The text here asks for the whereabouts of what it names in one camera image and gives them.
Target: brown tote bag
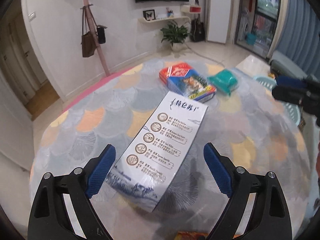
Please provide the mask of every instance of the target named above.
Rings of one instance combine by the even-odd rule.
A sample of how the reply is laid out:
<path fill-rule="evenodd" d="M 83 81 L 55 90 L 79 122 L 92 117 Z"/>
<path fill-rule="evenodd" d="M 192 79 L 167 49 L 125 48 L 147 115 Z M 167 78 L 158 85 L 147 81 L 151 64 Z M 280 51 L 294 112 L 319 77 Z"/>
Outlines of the brown tote bag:
<path fill-rule="evenodd" d="M 82 10 L 82 57 L 91 57 L 97 46 L 90 31 L 84 34 L 84 25 L 85 31 L 87 31 L 87 14 L 85 12 L 85 7 L 83 7 Z"/>

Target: teal plastic package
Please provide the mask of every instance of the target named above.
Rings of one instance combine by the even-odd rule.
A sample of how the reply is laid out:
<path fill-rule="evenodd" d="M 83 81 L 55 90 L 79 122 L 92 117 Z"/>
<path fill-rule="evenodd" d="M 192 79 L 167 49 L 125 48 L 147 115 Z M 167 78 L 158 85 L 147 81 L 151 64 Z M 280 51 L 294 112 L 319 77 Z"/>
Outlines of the teal plastic package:
<path fill-rule="evenodd" d="M 218 90 L 221 90 L 228 96 L 236 89 L 238 80 L 231 73 L 231 71 L 224 69 L 214 76 L 208 77 L 209 82 L 214 85 Z"/>

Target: wooden floor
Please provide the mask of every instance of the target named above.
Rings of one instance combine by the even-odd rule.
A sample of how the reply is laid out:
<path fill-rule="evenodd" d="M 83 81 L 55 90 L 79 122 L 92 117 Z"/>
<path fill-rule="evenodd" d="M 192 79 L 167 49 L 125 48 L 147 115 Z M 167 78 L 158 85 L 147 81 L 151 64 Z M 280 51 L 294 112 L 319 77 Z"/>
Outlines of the wooden floor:
<path fill-rule="evenodd" d="M 32 120 L 34 120 L 59 98 L 50 82 L 46 82 L 25 107 L 32 114 Z"/>

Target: blue curtain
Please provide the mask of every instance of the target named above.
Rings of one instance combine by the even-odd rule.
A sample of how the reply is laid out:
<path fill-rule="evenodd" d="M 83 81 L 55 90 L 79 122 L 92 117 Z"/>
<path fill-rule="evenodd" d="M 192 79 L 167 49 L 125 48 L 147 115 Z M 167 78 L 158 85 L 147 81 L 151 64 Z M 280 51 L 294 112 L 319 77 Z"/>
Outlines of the blue curtain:
<path fill-rule="evenodd" d="M 307 0 L 288 0 L 284 28 L 276 47 L 305 73 L 320 79 L 320 21 Z"/>

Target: black guitar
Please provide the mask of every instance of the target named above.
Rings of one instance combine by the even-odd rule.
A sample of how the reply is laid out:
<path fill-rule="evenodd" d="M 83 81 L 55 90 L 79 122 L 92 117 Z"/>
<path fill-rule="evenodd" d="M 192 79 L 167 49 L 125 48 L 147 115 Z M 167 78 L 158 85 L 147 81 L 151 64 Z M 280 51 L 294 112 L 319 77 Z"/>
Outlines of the black guitar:
<path fill-rule="evenodd" d="M 194 42 L 205 40 L 204 23 L 200 21 L 200 14 L 198 14 L 197 19 L 191 21 L 190 39 Z"/>

